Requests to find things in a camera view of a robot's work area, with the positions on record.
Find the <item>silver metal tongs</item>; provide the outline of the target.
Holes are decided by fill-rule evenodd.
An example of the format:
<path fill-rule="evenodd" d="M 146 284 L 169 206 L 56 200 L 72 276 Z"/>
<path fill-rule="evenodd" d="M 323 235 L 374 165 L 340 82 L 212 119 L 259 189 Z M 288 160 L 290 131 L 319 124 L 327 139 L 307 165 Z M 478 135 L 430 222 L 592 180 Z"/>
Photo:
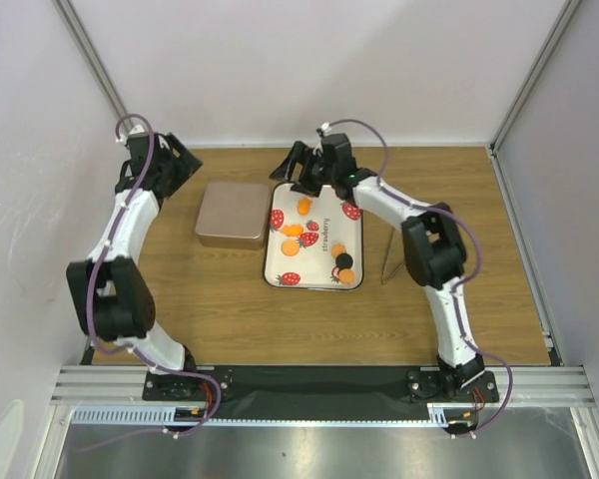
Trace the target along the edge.
<path fill-rule="evenodd" d="M 380 269 L 380 284 L 388 285 L 404 269 L 402 237 L 397 230 L 389 233 Z"/>

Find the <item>brown tin lid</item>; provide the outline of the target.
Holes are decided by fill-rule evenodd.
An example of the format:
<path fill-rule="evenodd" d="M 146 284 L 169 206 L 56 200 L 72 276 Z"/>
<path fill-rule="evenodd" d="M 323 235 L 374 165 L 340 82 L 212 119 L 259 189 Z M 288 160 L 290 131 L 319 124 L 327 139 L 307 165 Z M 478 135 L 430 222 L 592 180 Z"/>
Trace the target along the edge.
<path fill-rule="evenodd" d="M 255 238 L 265 235 L 270 202 L 271 190 L 265 184 L 209 183 L 195 232 L 198 236 Z"/>

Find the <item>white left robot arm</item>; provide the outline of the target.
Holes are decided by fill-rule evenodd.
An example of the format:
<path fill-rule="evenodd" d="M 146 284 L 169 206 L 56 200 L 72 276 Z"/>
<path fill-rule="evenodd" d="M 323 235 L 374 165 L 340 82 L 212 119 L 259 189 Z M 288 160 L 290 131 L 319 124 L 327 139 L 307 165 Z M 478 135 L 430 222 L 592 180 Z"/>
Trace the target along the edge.
<path fill-rule="evenodd" d="M 157 308 L 138 260 L 164 201 L 202 166 L 172 133 L 140 129 L 125 139 L 130 157 L 114 187 L 114 207 L 88 257 L 71 262 L 66 278 L 82 331 L 104 354 L 126 351 L 166 375 L 178 399 L 193 397 L 200 376 L 189 349 L 157 321 Z"/>

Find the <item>brown cookie tin box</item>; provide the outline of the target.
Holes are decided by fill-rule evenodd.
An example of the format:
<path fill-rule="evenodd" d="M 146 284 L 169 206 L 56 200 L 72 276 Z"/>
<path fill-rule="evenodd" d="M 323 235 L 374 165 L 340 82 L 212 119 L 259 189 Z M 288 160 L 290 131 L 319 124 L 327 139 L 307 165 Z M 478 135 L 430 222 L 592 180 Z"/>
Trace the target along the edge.
<path fill-rule="evenodd" d="M 262 249 L 266 242 L 264 235 L 255 238 L 199 235 L 199 240 L 201 245 L 205 247 L 247 250 Z"/>

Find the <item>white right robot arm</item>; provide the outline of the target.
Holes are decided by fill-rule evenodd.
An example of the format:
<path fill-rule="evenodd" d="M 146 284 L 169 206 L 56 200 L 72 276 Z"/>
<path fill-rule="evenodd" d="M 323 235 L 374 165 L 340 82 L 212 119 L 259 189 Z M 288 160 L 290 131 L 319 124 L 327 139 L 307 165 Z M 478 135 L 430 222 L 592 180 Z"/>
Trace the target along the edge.
<path fill-rule="evenodd" d="M 453 401 L 471 394 L 484 372 L 483 354 L 470 332 L 463 297 L 467 250 L 463 223 L 446 203 L 430 205 L 391 187 L 379 174 L 357 165 L 344 134 L 312 148 L 297 141 L 270 174 L 292 190 L 318 197 L 331 187 L 345 203 L 371 213 L 401 232 L 405 268 L 428 298 L 437 334 L 441 393 Z"/>

